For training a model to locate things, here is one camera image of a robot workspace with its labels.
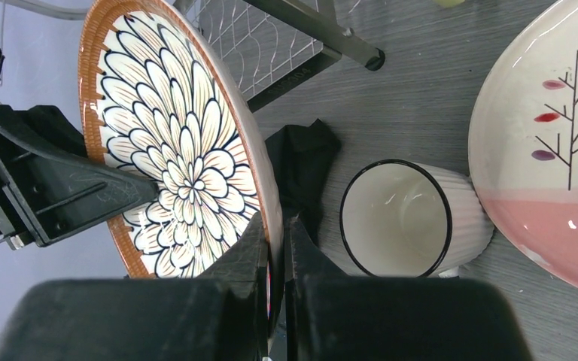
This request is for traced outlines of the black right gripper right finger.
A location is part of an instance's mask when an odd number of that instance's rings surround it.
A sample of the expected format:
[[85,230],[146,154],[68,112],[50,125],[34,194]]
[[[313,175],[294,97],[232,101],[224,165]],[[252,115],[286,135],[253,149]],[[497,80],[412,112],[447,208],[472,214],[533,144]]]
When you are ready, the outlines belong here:
[[290,360],[530,360],[503,294],[462,278],[376,278],[342,271],[299,218],[285,224]]

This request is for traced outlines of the flower pattern brown-rim plate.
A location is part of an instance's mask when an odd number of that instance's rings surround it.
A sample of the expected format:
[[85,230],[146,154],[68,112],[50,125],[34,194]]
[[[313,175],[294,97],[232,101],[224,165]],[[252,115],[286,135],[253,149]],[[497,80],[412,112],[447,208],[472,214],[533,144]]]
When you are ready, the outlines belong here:
[[268,151],[227,66],[165,1],[96,1],[78,54],[89,158],[157,197],[108,227],[132,278],[194,278],[255,215],[269,245],[269,326],[281,309],[283,219]]

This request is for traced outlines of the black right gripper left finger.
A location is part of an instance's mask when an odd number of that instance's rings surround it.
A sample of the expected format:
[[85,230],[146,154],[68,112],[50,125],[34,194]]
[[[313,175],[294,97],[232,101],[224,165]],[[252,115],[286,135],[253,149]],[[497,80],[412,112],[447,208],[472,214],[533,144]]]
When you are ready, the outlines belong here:
[[268,352],[263,221],[196,278],[48,281],[17,305],[0,360],[259,360]]

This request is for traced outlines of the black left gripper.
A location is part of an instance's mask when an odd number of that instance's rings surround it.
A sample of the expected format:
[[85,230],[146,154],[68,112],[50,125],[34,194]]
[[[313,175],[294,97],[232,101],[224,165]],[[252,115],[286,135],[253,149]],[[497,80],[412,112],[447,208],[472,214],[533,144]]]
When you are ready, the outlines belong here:
[[[0,80],[5,56],[0,48]],[[52,105],[0,102],[0,239],[46,247],[157,197],[155,183],[94,162]]]

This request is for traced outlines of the pink and cream plate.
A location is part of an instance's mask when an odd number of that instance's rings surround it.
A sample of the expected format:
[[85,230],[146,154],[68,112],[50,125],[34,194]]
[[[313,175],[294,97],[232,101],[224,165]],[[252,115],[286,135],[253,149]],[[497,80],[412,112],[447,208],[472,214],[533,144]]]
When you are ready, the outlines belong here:
[[470,119],[470,175],[501,234],[578,288],[578,1],[558,1],[502,52]]

